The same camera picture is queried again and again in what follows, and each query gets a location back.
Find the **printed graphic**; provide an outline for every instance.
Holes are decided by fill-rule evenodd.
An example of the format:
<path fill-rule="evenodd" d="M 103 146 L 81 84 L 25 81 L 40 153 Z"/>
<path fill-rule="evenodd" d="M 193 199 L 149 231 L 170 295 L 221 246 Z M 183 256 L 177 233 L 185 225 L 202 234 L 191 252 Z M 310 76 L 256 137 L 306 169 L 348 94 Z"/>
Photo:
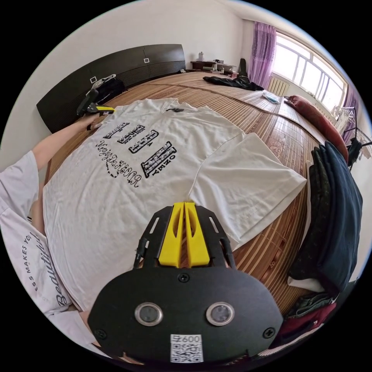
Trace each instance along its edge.
<path fill-rule="evenodd" d="M 172 363 L 203 362 L 202 337 L 199 334 L 172 334 L 170 361 Z"/>
<path fill-rule="evenodd" d="M 133 170 L 128 163 L 123 160 L 118 160 L 117 155 L 107 146 L 108 144 L 104 140 L 101 140 L 100 143 L 96 144 L 99 156 L 102 157 L 101 160 L 106 162 L 107 173 L 113 178 L 122 175 L 127 179 L 130 185 L 138 187 L 138 183 L 142 179 L 142 176 Z"/>
<path fill-rule="evenodd" d="M 129 151 L 132 154 L 139 152 L 143 147 L 146 145 L 150 145 L 150 142 L 159 135 L 157 131 L 151 131 L 147 136 L 143 137 L 137 143 L 135 143 L 132 147 L 129 147 Z"/>
<path fill-rule="evenodd" d="M 121 139 L 118 140 L 119 143 L 126 144 L 128 143 L 132 138 L 134 138 L 139 133 L 143 132 L 145 130 L 145 127 L 143 125 L 137 125 L 132 131 L 130 131 L 128 134 L 123 136 Z"/>
<path fill-rule="evenodd" d="M 177 150 L 172 147 L 172 144 L 168 141 L 161 149 L 159 149 L 154 155 L 148 160 L 141 163 L 143 173 L 146 178 L 150 177 L 150 174 L 159 173 L 164 169 L 171 161 L 176 157 L 174 154 Z"/>
<path fill-rule="evenodd" d="M 123 130 L 124 127 L 126 127 L 128 124 L 130 123 L 122 123 L 122 124 L 119 124 L 115 129 L 113 129 L 111 132 L 107 133 L 103 138 L 111 138 L 115 133 L 117 132 L 121 132 Z"/>
<path fill-rule="evenodd" d="M 32 273 L 31 273 L 31 270 L 30 270 L 30 267 L 29 267 L 29 262 L 28 262 L 28 259 L 27 259 L 27 253 L 28 253 L 28 248 L 30 248 L 31 250 L 34 250 L 35 245 L 36 245 L 36 248 L 38 248 L 40 250 L 40 259 L 44 262 L 46 272 L 49 274 L 49 279 L 52 282 L 53 286 L 55 286 L 55 291 L 56 291 L 55 298 L 57 300 L 57 303 L 58 303 L 59 306 L 66 306 L 67 305 L 67 298 L 62 294 L 62 290 L 61 290 L 60 285 L 58 283 L 56 273 L 55 273 L 53 265 L 50 261 L 50 257 L 47 254 L 47 252 L 45 251 L 45 248 L 44 248 L 43 243 L 41 242 L 40 238 L 30 231 L 29 234 L 25 236 L 25 238 L 23 240 L 23 243 L 24 244 L 22 245 L 22 257 L 23 257 L 23 261 L 24 261 L 24 265 L 25 265 L 25 270 L 26 270 L 27 274 L 30 274 L 28 279 L 31 281 L 34 290 L 35 291 L 38 290 L 38 286 L 37 286 L 36 281 L 37 281 L 39 275 L 36 274 L 36 276 L 35 276 L 36 279 L 34 279 L 34 277 L 31 275 Z"/>

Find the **white t-shirt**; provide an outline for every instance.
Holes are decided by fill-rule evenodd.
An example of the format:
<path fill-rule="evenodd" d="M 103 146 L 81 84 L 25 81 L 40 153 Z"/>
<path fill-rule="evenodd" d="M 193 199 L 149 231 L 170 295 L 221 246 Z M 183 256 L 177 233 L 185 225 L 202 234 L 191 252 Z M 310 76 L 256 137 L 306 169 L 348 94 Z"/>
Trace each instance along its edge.
<path fill-rule="evenodd" d="M 0 230 L 10 261 L 29 296 L 48 319 L 72 341 L 104 355 L 77 311 L 66 311 L 71 300 L 53 265 L 46 237 L 27 216 L 38 199 L 35 156 L 28 152 L 0 173 Z"/>
<path fill-rule="evenodd" d="M 256 134 L 208 107 L 136 101 L 117 107 L 44 187 L 45 231 L 67 291 L 89 310 L 105 284 L 132 269 L 158 210 L 193 200 L 216 213 L 236 249 L 305 183 Z"/>

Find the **bamboo mat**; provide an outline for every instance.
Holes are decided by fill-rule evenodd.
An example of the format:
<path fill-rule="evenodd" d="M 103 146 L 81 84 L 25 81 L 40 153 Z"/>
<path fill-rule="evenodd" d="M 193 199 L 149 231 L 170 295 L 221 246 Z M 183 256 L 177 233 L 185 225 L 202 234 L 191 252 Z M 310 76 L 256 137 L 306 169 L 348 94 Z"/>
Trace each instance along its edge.
<path fill-rule="evenodd" d="M 193 74 L 166 77 L 139 85 L 116 97 L 107 105 L 112 107 L 128 105 L 135 100 L 145 98 L 178 98 L 180 103 L 187 102 L 194 107 L 207 105 L 245 133 L 255 132 L 284 165 L 307 177 L 306 161 L 312 160 L 311 150 L 318 146 L 319 142 L 302 126 L 276 113 L 237 100 L 233 93 L 231 93 L 232 97 L 227 97 L 227 91 L 224 90 L 221 94 L 218 86 L 210 84 L 208 85 L 210 90 L 187 87 L 182 80 L 184 75 Z M 58 151 L 49 163 L 46 182 L 66 157 L 88 136 L 88 133 L 82 133 Z M 299 296 L 308 293 L 304 289 L 287 285 L 287 272 L 301 243 L 306 212 L 307 188 L 305 187 L 276 221 L 234 252 L 238 269 L 264 283 L 283 314 L 294 305 Z M 183 264 L 186 264 L 186 260 L 183 255 Z"/>
<path fill-rule="evenodd" d="M 280 97 L 280 104 L 271 103 L 263 97 L 263 91 L 250 91 L 242 88 L 233 88 L 229 86 L 214 85 L 203 80 L 204 76 L 213 76 L 209 72 L 192 72 L 187 74 L 179 74 L 169 76 L 163 79 L 151 81 L 147 85 L 169 84 L 179 87 L 188 87 L 198 90 L 207 90 L 215 92 L 228 98 L 233 98 L 238 101 L 252 105 L 262 111 L 277 114 L 285 119 L 289 119 L 301 126 L 316 141 L 324 144 L 324 136 L 316 129 L 309 121 L 304 119 L 294 108 L 284 103 L 284 98 Z"/>

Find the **person's arm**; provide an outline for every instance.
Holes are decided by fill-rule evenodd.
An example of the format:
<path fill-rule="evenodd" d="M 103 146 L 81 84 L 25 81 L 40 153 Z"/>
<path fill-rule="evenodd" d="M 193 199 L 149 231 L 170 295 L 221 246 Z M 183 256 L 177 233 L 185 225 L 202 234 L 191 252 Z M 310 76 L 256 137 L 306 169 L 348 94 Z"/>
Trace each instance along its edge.
<path fill-rule="evenodd" d="M 50 159 L 67 143 L 71 138 L 80 132 L 86 130 L 89 124 L 92 124 L 95 119 L 99 117 L 98 114 L 82 117 L 70 126 L 53 133 L 47 138 L 39 142 L 33 149 L 38 170 L 43 169 Z"/>

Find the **radiator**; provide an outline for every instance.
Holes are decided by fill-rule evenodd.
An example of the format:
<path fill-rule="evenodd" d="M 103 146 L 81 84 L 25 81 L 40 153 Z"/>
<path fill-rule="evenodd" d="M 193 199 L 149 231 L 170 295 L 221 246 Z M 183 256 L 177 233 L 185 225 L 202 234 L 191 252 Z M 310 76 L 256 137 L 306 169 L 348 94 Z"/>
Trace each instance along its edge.
<path fill-rule="evenodd" d="M 269 87 L 267 90 L 270 93 L 273 93 L 278 97 L 283 97 L 286 95 L 288 87 L 289 87 L 289 84 L 277 79 L 276 77 L 274 78 L 272 76 L 270 78 L 270 83 L 269 83 Z"/>
<path fill-rule="evenodd" d="M 276 77 L 271 77 L 270 78 L 270 83 L 268 87 L 268 91 L 277 95 L 278 97 L 283 97 L 286 95 L 287 91 L 289 88 L 289 84 L 286 82 L 276 78 Z M 315 102 L 314 105 L 319 109 L 319 111 L 333 124 L 336 124 L 336 119 L 331 115 L 328 110 L 326 110 L 320 103 Z"/>

